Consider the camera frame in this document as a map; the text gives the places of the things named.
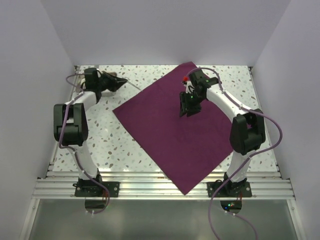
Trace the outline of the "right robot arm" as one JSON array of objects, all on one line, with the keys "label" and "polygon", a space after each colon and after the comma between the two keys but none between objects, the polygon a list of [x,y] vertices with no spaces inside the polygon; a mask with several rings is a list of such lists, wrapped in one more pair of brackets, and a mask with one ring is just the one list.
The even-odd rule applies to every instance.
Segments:
[{"label": "right robot arm", "polygon": [[203,71],[202,67],[195,68],[184,77],[186,90],[179,94],[179,115],[190,117],[199,113],[201,103],[207,100],[230,120],[229,142],[233,149],[230,166],[223,181],[216,181],[212,189],[232,197],[245,187],[252,156],[266,141],[264,117],[260,109],[252,110],[225,90],[219,75],[208,78]]}]

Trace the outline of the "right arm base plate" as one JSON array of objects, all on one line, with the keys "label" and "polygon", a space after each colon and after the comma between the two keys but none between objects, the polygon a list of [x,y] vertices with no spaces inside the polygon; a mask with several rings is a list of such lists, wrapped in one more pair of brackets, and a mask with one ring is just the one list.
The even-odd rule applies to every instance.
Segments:
[{"label": "right arm base plate", "polygon": [[207,182],[208,197],[211,198],[216,190],[218,190],[218,192],[215,196],[218,198],[251,198],[253,196],[251,185],[246,178],[240,182],[232,182],[230,180],[220,188],[223,183],[224,181],[221,180]]}]

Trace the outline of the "hemostat clamp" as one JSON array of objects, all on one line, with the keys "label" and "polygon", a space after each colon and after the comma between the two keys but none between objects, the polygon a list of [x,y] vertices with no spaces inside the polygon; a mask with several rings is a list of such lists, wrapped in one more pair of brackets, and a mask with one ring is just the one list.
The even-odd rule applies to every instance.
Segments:
[{"label": "hemostat clamp", "polygon": [[142,89],[139,88],[137,85],[133,84],[133,83],[130,81],[129,78],[126,78],[126,82],[127,82],[129,85],[131,85],[131,86],[133,86],[134,88],[136,88],[137,90],[139,90],[140,92],[142,91]]}]

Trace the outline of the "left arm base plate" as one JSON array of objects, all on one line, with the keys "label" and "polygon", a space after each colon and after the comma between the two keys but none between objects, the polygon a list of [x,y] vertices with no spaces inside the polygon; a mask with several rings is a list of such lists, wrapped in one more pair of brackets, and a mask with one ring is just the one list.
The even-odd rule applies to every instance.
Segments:
[{"label": "left arm base plate", "polygon": [[96,183],[90,180],[81,179],[74,183],[72,186],[75,187],[75,197],[84,197],[84,198],[94,198],[94,197],[111,197],[117,198],[120,191],[120,183],[117,181],[103,181],[100,183],[103,185],[97,185]]}]

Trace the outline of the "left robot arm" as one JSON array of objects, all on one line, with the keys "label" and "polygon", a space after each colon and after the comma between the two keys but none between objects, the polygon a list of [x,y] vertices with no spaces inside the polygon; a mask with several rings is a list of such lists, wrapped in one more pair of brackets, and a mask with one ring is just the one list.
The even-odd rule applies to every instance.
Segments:
[{"label": "left robot arm", "polygon": [[75,87],[69,79],[76,76],[83,76],[78,95],[53,107],[53,134],[58,147],[68,150],[75,161],[79,172],[76,193],[80,196],[90,193],[96,197],[106,193],[108,189],[103,184],[87,144],[89,127],[86,111],[99,103],[104,92],[115,93],[128,80],[91,67],[83,73],[67,76],[66,82]]}]

